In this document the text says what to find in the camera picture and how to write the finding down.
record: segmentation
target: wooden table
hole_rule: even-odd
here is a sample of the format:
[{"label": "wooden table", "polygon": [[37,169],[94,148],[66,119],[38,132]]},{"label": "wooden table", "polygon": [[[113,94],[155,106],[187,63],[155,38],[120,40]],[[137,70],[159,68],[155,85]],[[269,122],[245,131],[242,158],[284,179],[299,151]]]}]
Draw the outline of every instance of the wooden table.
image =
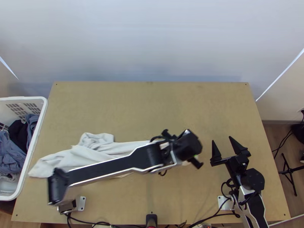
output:
[{"label": "wooden table", "polygon": [[[221,183],[229,179],[225,165],[211,167],[211,141],[222,157],[234,155],[228,136],[249,148],[249,168],[265,177],[263,200],[266,219],[289,219],[279,175],[248,83],[172,82],[56,82],[30,167],[48,154],[76,145],[84,132],[111,133],[115,141],[147,140],[168,128],[179,134],[189,128],[203,144],[192,165],[157,174],[132,174],[87,185],[85,211],[73,212],[82,220],[112,224],[144,224],[156,213],[159,224],[196,222],[214,214]],[[12,220],[66,223],[56,208],[47,205],[46,179],[27,178],[17,198]],[[241,222],[234,216],[210,223]]]}]

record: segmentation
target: floor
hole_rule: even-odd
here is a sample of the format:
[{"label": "floor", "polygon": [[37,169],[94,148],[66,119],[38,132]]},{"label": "floor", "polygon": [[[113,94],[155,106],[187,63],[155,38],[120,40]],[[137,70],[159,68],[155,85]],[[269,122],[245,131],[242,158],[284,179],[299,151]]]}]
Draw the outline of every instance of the floor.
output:
[{"label": "floor", "polygon": [[[288,124],[264,124],[265,132],[272,150],[276,149],[281,140],[286,136],[290,130]],[[294,136],[291,136],[286,141],[285,145],[280,149],[275,163],[279,171],[283,169],[283,158],[281,153],[284,153],[291,168],[295,168],[303,165],[299,162],[300,157],[304,153],[304,145],[301,144]],[[293,173],[294,182],[296,184],[298,196],[294,196],[292,185],[283,176],[280,175],[281,183],[284,189],[286,200],[288,203],[291,217],[299,214],[304,214],[304,191],[301,191],[304,187],[304,169]],[[40,224],[40,223],[25,223],[25,222],[11,222],[11,216],[7,214],[0,214],[0,224],[4,224],[4,228],[67,228],[66,224]],[[294,219],[276,226],[275,228],[299,228],[303,227],[304,217]],[[243,224],[213,224],[215,227],[231,227],[231,228],[243,228]],[[90,225],[72,225],[73,228],[89,228]]]}]

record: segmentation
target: white laundry basket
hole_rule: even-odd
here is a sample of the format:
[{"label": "white laundry basket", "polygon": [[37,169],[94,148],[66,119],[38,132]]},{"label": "white laundry basket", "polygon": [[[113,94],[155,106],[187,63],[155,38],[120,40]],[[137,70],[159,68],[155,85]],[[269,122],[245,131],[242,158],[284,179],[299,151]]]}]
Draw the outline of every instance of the white laundry basket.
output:
[{"label": "white laundry basket", "polygon": [[0,98],[0,130],[7,130],[15,120],[24,120],[24,116],[26,114],[39,115],[19,180],[17,182],[7,182],[0,179],[0,201],[13,200],[20,194],[22,190],[47,106],[48,100],[44,97]]}]

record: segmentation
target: white backdrop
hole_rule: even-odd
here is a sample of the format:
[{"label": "white backdrop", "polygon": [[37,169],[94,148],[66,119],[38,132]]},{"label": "white backdrop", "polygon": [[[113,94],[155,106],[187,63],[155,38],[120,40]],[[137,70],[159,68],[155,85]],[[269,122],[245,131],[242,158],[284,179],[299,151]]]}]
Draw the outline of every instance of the white backdrop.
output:
[{"label": "white backdrop", "polygon": [[56,80],[248,81],[257,98],[304,47],[298,0],[0,3],[0,56],[28,95]]}]

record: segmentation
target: metal bracket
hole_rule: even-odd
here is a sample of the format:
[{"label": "metal bracket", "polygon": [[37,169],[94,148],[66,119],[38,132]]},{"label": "metal bracket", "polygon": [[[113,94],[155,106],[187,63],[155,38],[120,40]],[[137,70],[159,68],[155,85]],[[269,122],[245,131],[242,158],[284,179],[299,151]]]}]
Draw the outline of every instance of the metal bracket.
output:
[{"label": "metal bracket", "polygon": [[[218,207],[220,208],[220,206],[224,203],[224,201],[227,198],[225,196],[218,196],[217,197],[217,202],[218,202]],[[228,200],[221,208],[221,210],[223,211],[232,211],[233,209],[233,202],[231,200]]]},{"label": "metal bracket", "polygon": [[83,211],[84,210],[84,206],[86,202],[86,197],[85,196],[79,196],[75,199],[75,204],[71,203],[71,204],[66,204],[63,206],[59,206],[57,207],[57,211],[59,211],[59,213],[62,214],[68,214],[72,211]]}]

